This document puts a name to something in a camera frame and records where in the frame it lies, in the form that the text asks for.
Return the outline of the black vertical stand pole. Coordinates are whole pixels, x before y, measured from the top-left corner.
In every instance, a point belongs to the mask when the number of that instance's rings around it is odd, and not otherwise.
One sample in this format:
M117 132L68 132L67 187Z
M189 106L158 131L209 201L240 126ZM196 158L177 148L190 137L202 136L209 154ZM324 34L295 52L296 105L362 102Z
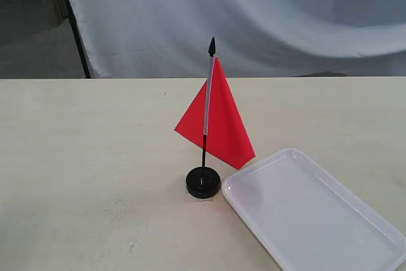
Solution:
M67 19L68 19L70 27L72 29L75 45L77 48L77 52L79 54L84 76L86 79L91 79L92 75L91 75L91 70L89 69L89 63L88 63L88 58L86 55L86 50L83 45L83 41L82 41L81 34L80 34L80 31L78 28L76 17L74 15L74 11L72 9L72 5L70 3L70 0L64 0L64 1L65 1L65 5L67 7Z

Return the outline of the white plastic tray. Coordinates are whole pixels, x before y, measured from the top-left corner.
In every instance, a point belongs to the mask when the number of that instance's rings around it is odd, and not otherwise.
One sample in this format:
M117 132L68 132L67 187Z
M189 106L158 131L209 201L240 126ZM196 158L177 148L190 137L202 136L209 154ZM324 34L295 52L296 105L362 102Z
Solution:
M222 194L283 270L396 270L405 236L297 149L224 179Z

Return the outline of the black round flag base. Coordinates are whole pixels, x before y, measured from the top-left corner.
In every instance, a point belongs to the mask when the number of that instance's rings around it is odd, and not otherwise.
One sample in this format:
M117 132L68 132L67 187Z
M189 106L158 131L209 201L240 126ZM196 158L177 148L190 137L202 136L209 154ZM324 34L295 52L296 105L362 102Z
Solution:
M218 193L221 187L219 174L209 167L193 168L185 178L188 192L198 199L208 199Z

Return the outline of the white backdrop cloth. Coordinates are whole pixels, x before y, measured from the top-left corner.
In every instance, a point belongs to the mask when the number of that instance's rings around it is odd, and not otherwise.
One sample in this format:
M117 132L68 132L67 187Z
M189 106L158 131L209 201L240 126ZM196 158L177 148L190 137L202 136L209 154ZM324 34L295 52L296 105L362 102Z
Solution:
M405 0L69 0L100 78L405 74Z

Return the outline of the red flag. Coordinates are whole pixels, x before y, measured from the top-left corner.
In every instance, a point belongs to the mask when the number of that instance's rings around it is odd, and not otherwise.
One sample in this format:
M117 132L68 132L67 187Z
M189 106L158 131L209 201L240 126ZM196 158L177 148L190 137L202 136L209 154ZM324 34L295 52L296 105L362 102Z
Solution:
M255 157L255 151L221 62L215 56L215 39L211 39L208 53L209 75L174 130L229 166L240 169Z

